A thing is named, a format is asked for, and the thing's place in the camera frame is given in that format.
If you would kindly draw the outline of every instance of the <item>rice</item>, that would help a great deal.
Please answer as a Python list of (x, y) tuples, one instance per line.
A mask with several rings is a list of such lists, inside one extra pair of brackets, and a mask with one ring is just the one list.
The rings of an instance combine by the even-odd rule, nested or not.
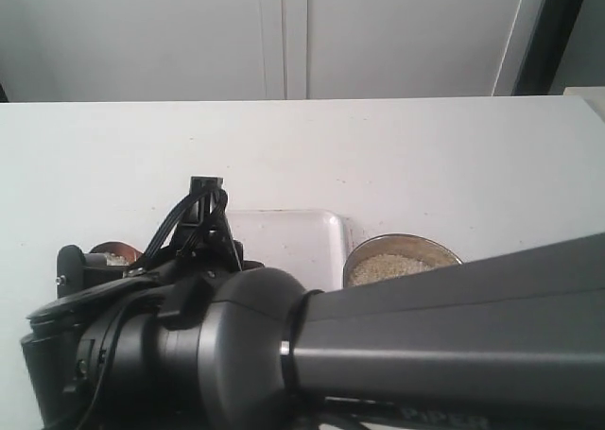
[(433, 269), (420, 260), (403, 255), (381, 253), (359, 263), (351, 273), (349, 285), (363, 285), (392, 277), (406, 276)]

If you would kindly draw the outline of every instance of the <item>bowl of rice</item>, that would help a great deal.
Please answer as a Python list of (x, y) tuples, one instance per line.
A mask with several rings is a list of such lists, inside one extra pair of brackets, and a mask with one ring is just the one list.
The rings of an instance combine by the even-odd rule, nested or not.
[(381, 234), (357, 246), (343, 269), (345, 286), (373, 284), (438, 267), (460, 265), (454, 252), (413, 234)]

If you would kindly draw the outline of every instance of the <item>white tray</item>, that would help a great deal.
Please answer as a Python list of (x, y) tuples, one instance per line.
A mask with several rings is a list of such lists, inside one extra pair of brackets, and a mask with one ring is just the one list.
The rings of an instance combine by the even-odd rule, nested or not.
[(342, 288), (344, 226), (327, 211), (232, 211), (233, 238), (244, 257), (292, 274), (307, 289)]

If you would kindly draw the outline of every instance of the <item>white cabinet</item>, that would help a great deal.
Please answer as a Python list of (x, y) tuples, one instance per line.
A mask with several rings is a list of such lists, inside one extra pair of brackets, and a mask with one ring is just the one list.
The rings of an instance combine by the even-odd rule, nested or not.
[(542, 0), (0, 0), (17, 101), (510, 94)]

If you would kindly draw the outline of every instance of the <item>metal bowl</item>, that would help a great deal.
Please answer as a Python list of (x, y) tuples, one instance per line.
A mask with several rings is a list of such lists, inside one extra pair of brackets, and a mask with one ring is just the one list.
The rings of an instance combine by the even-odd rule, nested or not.
[(449, 267), (462, 263), (454, 252), (430, 239), (414, 234), (381, 234), (364, 241), (351, 252), (343, 268), (344, 285), (349, 286), (351, 274), (361, 262), (383, 253), (419, 260), (430, 267)]

